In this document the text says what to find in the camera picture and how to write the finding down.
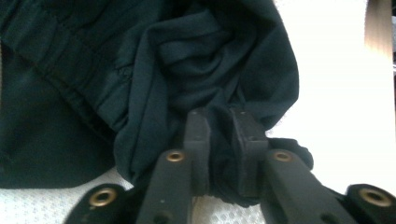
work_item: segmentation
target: bright white surface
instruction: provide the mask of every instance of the bright white surface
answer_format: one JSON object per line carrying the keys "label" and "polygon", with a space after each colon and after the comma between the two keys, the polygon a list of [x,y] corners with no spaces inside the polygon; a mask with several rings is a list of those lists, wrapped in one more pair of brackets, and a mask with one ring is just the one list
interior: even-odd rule
{"label": "bright white surface", "polygon": [[[268,134],[308,147],[313,173],[344,193],[368,183],[396,195],[396,146],[391,65],[364,47],[366,0],[276,0],[300,69],[300,99]],[[71,206],[111,171],[75,189],[0,189],[0,223],[62,223]],[[242,209],[200,198],[195,223],[263,223],[258,206]]]}

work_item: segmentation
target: white tablecloth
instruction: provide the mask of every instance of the white tablecloth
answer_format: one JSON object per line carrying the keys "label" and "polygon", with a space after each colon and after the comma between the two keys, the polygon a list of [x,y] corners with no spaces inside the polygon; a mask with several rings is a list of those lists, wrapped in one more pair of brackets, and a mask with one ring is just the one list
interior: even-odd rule
{"label": "white tablecloth", "polygon": [[[395,113],[391,64],[364,47],[366,0],[275,0],[300,70],[300,99],[268,132],[295,138],[315,159],[314,175],[344,193],[368,183],[396,195]],[[0,223],[62,223],[88,189],[130,188],[115,170],[74,189],[0,189]],[[204,197],[195,223],[263,223],[243,209]]]}

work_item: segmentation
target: black fabric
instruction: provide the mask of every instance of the black fabric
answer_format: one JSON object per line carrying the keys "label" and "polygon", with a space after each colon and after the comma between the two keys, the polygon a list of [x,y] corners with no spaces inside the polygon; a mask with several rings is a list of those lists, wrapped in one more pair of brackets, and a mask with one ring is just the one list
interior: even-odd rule
{"label": "black fabric", "polygon": [[[4,107],[15,104],[5,109],[14,116],[0,115],[2,188],[59,188],[56,175],[67,175],[65,186],[81,184],[108,168],[109,152],[120,174],[138,184],[182,133],[187,113],[205,106],[214,130],[212,192],[242,203],[233,191],[228,108],[246,109],[268,130],[298,97],[297,64],[271,0],[5,0],[0,36],[10,48],[5,78],[13,80],[5,80]],[[43,88],[50,93],[40,94]],[[43,104],[17,106],[23,97]],[[55,131],[41,125],[58,122]],[[16,139],[17,127],[21,145],[3,144]],[[43,141],[30,146],[38,136]],[[45,159],[40,148],[48,151]],[[35,162],[21,166],[15,161],[26,160],[25,151]],[[72,165],[80,174],[51,171],[44,162],[67,167],[69,155],[80,158]],[[24,181],[42,170],[49,175]],[[17,179],[23,171],[29,174]]]}

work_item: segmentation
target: dark clothing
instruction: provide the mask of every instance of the dark clothing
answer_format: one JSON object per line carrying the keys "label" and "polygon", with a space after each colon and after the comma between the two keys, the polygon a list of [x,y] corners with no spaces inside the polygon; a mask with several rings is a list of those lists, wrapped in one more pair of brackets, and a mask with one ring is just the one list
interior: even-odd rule
{"label": "dark clothing", "polygon": [[212,189],[233,201],[228,108],[268,130],[298,97],[272,0],[3,0],[0,36],[2,188],[72,187],[114,162],[138,184],[204,106]]}

